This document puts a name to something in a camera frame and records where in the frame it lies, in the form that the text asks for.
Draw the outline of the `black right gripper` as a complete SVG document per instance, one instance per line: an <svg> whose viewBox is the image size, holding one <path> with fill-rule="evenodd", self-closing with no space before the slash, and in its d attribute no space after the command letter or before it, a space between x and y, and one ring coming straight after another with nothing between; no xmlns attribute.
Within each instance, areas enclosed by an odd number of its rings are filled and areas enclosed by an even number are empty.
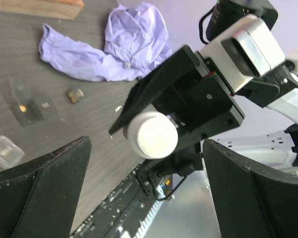
<svg viewBox="0 0 298 238"><path fill-rule="evenodd" d="M215 71L210 71L184 45L130 90L120 116L109 129L114 134L153 104L180 126L174 152L240 127L245 114Z"/></svg>

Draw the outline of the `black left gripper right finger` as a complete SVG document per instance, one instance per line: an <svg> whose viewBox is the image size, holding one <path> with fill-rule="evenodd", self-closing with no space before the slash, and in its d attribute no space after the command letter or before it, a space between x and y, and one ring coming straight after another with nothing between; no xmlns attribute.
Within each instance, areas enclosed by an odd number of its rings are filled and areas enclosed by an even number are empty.
<svg viewBox="0 0 298 238"><path fill-rule="evenodd" d="M298 238L298 176L210 139L203 156L223 238Z"/></svg>

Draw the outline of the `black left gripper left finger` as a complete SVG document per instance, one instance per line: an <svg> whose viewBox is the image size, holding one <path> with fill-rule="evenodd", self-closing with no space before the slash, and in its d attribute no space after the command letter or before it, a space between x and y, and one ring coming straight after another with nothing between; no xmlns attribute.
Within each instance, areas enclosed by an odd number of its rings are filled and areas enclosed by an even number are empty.
<svg viewBox="0 0 298 238"><path fill-rule="evenodd" d="M82 136L0 172L0 238L68 238L92 143Z"/></svg>

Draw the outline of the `white capped pill bottle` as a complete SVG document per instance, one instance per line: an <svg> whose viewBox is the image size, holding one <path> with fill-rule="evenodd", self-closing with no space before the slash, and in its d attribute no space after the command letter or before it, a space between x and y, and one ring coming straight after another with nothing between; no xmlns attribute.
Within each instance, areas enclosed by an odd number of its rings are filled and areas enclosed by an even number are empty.
<svg viewBox="0 0 298 238"><path fill-rule="evenodd" d="M150 153L171 153L177 146L178 133L170 119L158 112L141 113L134 117L127 129L132 148Z"/></svg>

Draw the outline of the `white pill bottle cap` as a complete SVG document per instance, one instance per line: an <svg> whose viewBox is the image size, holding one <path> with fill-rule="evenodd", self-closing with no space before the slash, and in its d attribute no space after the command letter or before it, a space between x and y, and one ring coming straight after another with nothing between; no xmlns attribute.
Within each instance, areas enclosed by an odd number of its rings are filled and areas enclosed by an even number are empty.
<svg viewBox="0 0 298 238"><path fill-rule="evenodd" d="M167 117L150 118L141 124L136 142L146 158L162 159L176 148L177 129Z"/></svg>

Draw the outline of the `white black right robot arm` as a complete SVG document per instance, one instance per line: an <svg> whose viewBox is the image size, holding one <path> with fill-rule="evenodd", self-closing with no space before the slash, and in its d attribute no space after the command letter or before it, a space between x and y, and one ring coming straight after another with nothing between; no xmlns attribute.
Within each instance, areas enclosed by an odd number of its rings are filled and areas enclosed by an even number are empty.
<svg viewBox="0 0 298 238"><path fill-rule="evenodd" d="M129 92L109 129L122 130L144 158L139 178L182 177L203 169L201 141L240 127L245 97L298 125L298 51L285 56L267 0L219 0L200 29L204 47L181 47Z"/></svg>

